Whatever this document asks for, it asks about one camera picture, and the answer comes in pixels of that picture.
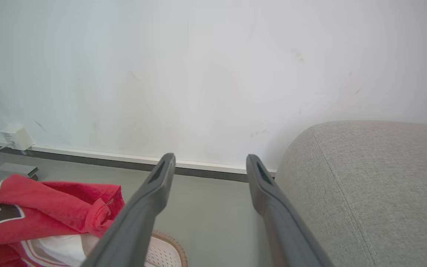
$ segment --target floor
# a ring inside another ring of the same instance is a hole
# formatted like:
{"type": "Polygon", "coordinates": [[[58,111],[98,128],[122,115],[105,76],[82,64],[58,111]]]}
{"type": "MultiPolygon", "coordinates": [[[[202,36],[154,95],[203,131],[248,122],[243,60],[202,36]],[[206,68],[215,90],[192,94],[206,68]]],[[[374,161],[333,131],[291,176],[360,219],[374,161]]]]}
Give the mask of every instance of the floor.
{"type": "MultiPolygon", "coordinates": [[[[149,172],[1,154],[5,162],[37,166],[40,181],[118,184],[125,202],[149,172]]],[[[168,205],[154,230],[175,238],[191,267],[272,266],[264,224],[247,183],[175,175],[168,205]]]]}

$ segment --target red fabric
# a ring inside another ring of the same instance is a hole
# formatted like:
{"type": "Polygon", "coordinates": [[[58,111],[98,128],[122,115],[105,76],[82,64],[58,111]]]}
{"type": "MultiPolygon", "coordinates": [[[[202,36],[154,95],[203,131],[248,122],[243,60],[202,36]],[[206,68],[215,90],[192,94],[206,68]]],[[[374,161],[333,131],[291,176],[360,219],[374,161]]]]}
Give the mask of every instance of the red fabric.
{"type": "Polygon", "coordinates": [[[0,263],[6,262],[0,266],[19,266],[20,260],[11,261],[14,253],[20,255],[23,240],[80,233],[101,237],[124,206],[117,185],[39,182],[16,174],[0,183],[0,203],[23,213],[0,223],[0,263]]]}

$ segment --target scuff mark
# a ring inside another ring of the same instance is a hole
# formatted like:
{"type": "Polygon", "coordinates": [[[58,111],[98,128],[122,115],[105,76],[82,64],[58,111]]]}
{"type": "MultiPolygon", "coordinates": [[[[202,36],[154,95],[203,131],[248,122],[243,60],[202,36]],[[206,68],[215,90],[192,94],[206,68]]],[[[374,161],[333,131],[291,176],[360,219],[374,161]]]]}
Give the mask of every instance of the scuff mark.
{"type": "Polygon", "coordinates": [[[140,78],[136,77],[136,75],[132,71],[129,71],[129,74],[131,74],[131,76],[133,76],[133,78],[135,78],[137,81],[142,82],[142,80],[140,78]]]}
{"type": "Polygon", "coordinates": [[[302,54],[295,48],[291,48],[291,54],[296,56],[296,59],[300,61],[302,64],[304,64],[302,54]]]}
{"type": "Polygon", "coordinates": [[[35,122],[37,123],[37,125],[39,125],[39,127],[40,127],[42,130],[44,130],[44,132],[49,133],[46,129],[44,129],[44,127],[42,127],[42,125],[40,125],[40,123],[38,123],[37,121],[35,121],[35,122]]]}

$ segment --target white baseboard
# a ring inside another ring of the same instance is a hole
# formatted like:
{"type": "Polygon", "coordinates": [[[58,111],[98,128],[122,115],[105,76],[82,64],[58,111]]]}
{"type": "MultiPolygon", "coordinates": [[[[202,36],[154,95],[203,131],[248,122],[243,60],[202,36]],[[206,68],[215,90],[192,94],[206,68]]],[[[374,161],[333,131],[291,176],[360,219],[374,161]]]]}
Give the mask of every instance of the white baseboard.
{"type": "MultiPolygon", "coordinates": [[[[37,145],[37,144],[33,145],[28,150],[48,152],[48,153],[61,154],[61,155],[87,157],[87,158],[93,158],[93,159],[108,159],[112,161],[133,162],[133,163],[151,164],[151,165],[156,165],[161,159],[161,158],[151,158],[151,157],[124,155],[124,154],[95,152],[95,151],[88,151],[88,150],[49,147],[49,146],[37,145]]],[[[176,159],[176,167],[186,168],[186,169],[202,169],[205,171],[230,172],[232,174],[246,174],[245,166],[214,164],[214,163],[206,163],[206,162],[190,162],[190,161],[183,161],[178,159],[176,159]]],[[[268,169],[268,171],[270,172],[271,176],[275,177],[276,175],[275,169],[268,169]]]]}

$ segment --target wall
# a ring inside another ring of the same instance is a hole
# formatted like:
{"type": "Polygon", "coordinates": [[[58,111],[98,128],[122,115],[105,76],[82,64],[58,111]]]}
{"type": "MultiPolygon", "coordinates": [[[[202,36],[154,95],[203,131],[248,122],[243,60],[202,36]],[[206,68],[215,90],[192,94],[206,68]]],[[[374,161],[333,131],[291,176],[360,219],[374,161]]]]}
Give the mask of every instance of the wall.
{"type": "Polygon", "coordinates": [[[276,169],[356,119],[427,123],[427,1],[0,1],[0,130],[37,145],[276,169]]]}

